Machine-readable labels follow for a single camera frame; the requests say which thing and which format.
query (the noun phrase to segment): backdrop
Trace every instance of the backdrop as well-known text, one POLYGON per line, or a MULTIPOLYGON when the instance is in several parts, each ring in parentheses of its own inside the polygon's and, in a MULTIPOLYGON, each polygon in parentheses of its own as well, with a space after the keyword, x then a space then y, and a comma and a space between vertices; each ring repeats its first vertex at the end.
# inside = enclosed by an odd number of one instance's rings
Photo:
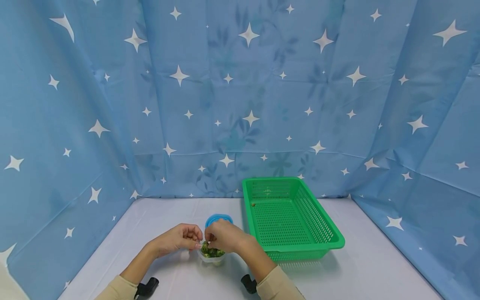
POLYGON ((353 198, 443 297, 480 299, 480 2, 18 0, 0 16, 3 295, 56 299, 139 196, 297 176, 353 198))

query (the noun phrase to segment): green vegetable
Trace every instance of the green vegetable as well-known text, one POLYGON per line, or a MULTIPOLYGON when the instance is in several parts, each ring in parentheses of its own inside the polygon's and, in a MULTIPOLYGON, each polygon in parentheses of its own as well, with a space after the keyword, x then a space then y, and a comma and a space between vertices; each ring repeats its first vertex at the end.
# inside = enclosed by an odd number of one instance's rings
POLYGON ((220 257, 225 254, 224 251, 215 249, 215 248, 208 248, 208 242, 204 241, 202 244, 202 248, 200 249, 200 252, 203 254, 203 256, 210 258, 210 257, 220 257))

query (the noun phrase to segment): plastic basket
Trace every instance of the plastic basket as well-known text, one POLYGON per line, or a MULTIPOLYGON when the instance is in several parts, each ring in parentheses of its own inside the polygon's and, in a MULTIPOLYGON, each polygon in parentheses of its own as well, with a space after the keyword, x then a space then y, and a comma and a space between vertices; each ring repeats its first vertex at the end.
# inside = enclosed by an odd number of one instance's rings
POLYGON ((243 181, 250 234, 273 261, 311 260, 345 239, 307 185, 296 177, 243 181))

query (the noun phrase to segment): person's left hand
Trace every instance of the person's left hand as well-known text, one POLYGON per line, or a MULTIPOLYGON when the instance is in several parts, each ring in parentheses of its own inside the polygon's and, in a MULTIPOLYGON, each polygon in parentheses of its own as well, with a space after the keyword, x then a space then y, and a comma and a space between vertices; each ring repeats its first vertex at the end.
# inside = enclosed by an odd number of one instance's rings
POLYGON ((178 224, 169 231, 151 240, 150 247, 157 257, 165 256, 180 249, 200 249, 203 234, 197 225, 178 224))

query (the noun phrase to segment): table surface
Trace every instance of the table surface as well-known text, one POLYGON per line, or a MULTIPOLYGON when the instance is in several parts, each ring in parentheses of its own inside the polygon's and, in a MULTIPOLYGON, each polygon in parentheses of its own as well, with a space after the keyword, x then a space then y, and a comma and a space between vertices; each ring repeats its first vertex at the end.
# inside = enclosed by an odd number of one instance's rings
MULTIPOLYGON (((149 240, 178 223, 198 224, 216 213, 243 227, 242 199, 139 199, 65 289, 60 300, 94 299, 149 240)), ((306 299, 423 299, 441 297, 350 199, 320 199, 345 237, 343 249, 319 261, 281 264, 306 299)), ((156 260, 144 278, 160 283, 151 300, 259 299, 240 283, 248 273, 236 254, 220 267, 205 267, 195 252, 156 260)))

